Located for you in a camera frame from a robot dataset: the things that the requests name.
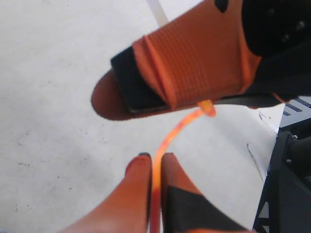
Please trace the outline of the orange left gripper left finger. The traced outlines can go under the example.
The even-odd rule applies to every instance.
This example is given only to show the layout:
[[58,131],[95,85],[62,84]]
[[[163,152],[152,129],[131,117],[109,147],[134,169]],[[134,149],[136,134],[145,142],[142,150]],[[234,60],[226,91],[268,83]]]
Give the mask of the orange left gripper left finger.
[[141,153],[127,165],[124,178],[94,210],[61,233],[145,233],[148,229],[152,159]]

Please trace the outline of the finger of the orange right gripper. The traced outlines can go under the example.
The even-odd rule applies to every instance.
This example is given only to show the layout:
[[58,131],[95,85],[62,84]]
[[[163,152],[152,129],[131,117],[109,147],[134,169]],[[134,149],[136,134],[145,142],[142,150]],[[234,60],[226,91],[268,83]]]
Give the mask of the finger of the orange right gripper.
[[129,109],[177,109],[242,94],[261,58],[249,48],[241,0],[205,0],[111,59]]
[[169,110],[162,110],[140,114],[131,113],[121,96],[113,71],[107,72],[98,81],[91,96],[91,104],[99,116],[112,121],[150,117],[169,112]]

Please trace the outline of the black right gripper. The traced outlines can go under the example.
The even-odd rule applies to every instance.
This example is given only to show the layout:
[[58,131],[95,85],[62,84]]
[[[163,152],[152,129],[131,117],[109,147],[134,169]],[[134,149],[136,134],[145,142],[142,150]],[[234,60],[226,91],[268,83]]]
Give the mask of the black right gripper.
[[311,95],[311,2],[244,0],[242,25],[250,50],[262,57],[244,94],[216,104],[272,107]]

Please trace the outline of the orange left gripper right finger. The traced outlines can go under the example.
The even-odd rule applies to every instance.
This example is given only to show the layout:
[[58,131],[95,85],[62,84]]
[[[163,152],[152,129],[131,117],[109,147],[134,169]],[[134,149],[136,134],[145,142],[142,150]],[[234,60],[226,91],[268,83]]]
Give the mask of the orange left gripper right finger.
[[249,233],[206,199],[177,157],[161,159],[161,207],[165,233]]

